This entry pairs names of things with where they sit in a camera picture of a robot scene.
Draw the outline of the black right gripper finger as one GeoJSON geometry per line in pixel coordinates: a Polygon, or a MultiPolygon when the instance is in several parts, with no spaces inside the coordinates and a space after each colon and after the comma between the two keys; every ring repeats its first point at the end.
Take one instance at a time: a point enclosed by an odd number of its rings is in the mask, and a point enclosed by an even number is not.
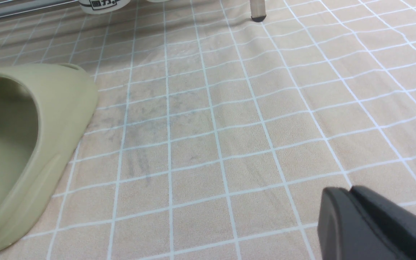
{"type": "Polygon", "coordinates": [[[324,260],[416,260],[416,215],[365,186],[322,190],[324,260]]]}

